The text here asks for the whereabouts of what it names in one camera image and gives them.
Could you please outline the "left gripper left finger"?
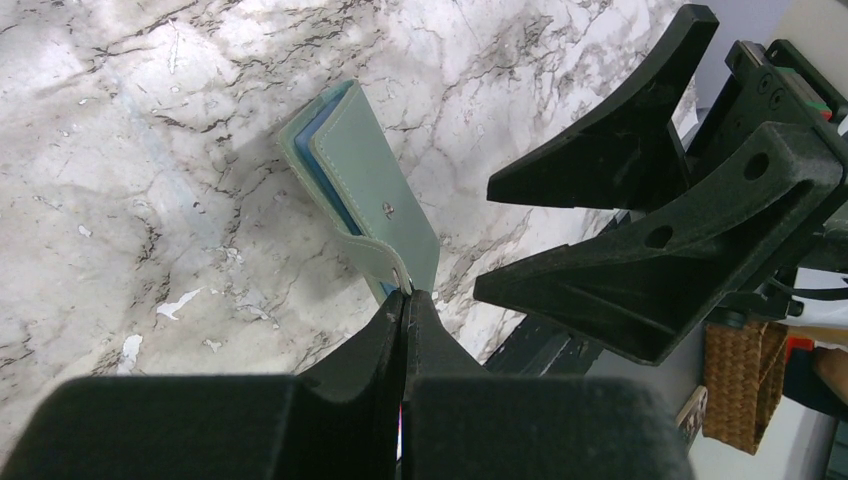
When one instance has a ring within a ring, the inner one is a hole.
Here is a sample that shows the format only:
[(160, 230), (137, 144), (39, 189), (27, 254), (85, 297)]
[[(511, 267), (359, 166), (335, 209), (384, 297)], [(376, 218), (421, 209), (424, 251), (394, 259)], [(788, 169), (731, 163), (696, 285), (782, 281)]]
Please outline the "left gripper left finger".
[(293, 375), (90, 376), (37, 408), (5, 479), (391, 479), (401, 394), (392, 293)]

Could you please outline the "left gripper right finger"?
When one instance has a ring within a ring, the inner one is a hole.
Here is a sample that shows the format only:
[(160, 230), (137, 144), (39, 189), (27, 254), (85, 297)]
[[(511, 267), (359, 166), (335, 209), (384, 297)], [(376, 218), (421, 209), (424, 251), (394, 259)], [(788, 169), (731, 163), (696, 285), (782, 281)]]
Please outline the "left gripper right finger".
[(690, 479), (661, 396), (623, 378), (497, 375), (445, 329), (431, 296), (403, 310), (405, 479)]

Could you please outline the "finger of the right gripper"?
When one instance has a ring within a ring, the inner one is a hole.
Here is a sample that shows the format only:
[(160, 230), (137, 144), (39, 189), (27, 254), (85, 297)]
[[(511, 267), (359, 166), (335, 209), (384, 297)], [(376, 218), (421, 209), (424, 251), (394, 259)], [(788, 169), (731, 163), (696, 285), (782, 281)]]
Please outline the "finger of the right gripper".
[(560, 134), (493, 174), (490, 201), (653, 211), (692, 184), (672, 116), (719, 21), (686, 4), (636, 70)]
[(481, 275), (473, 295), (659, 364), (727, 295), (801, 258), (845, 190), (843, 156), (810, 127), (764, 123), (669, 204)]

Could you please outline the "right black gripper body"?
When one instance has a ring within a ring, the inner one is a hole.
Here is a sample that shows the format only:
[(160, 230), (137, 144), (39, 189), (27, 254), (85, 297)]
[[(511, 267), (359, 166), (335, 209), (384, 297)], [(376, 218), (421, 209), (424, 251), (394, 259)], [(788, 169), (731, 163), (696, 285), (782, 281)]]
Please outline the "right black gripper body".
[(763, 123), (810, 129), (830, 151), (842, 173), (836, 189), (813, 214), (822, 226), (809, 237), (804, 268), (847, 270), (847, 143), (837, 124), (847, 118), (847, 99), (788, 40), (769, 47), (735, 41), (726, 59), (724, 87), (688, 148), (698, 182), (730, 157)]

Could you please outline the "green card holder wallet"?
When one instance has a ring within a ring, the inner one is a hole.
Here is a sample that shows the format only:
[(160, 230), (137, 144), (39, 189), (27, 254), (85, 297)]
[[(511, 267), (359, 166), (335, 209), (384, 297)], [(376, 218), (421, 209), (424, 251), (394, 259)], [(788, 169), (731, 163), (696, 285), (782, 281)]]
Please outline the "green card holder wallet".
[(320, 93), (277, 143), (378, 302), (395, 290), (433, 290), (438, 236), (358, 81)]

